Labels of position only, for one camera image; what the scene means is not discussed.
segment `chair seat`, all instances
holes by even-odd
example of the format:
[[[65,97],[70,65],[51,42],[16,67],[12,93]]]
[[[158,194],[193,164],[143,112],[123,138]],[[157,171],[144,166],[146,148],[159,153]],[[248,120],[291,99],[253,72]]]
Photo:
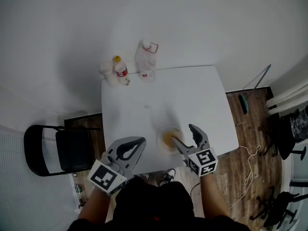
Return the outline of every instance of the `chair seat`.
[[[94,163],[88,131],[85,127],[56,133],[60,166],[63,171],[89,168]]]

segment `shoe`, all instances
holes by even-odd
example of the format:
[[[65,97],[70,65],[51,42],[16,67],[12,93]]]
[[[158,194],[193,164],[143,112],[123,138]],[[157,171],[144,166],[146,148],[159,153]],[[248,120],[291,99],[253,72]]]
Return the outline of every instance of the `shoe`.
[[[140,178],[142,178],[144,180],[145,183],[147,183],[151,177],[151,174],[150,173],[144,173],[144,174],[140,174],[140,175],[137,175],[139,176]]]
[[[174,168],[168,169],[164,177],[160,180],[159,186],[162,186],[162,185],[165,185],[167,183],[174,181],[174,177],[175,177],[175,169]]]

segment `white container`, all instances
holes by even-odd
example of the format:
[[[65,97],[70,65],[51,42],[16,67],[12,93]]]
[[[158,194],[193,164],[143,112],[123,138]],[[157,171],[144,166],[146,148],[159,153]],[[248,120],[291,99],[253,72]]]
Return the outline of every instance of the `white container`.
[[[121,60],[120,56],[114,57],[115,73],[119,78],[120,84],[123,86],[128,86],[130,79],[128,76],[128,70],[126,64]]]
[[[100,74],[105,77],[109,86],[117,87],[119,85],[119,78],[116,76],[111,62],[104,62],[101,64]]]
[[[137,48],[135,64],[143,81],[152,82],[155,80],[157,50],[158,44],[147,40],[144,40],[142,45]]]

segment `black folding chair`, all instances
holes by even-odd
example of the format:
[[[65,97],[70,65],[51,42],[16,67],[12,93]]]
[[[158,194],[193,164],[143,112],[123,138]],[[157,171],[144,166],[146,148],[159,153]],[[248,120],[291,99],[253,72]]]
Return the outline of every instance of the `black folding chair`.
[[[60,166],[63,172],[50,173],[46,167],[42,149],[44,128],[57,130],[56,143]],[[100,128],[74,128],[33,125],[24,136],[26,162],[33,173],[38,176],[62,175],[91,169],[94,163],[93,148],[89,130]]]

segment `person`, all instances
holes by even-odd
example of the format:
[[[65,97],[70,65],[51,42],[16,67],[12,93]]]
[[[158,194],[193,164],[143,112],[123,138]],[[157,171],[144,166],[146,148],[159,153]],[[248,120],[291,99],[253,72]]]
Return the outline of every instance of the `person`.
[[[116,196],[113,220],[105,223],[110,197],[95,188],[69,231],[111,230],[116,228],[145,229],[170,226],[208,231],[249,231],[244,224],[230,218],[230,210],[212,173],[200,178],[202,206],[205,218],[194,216],[193,203],[184,186],[174,181],[170,169],[159,187],[135,176]]]

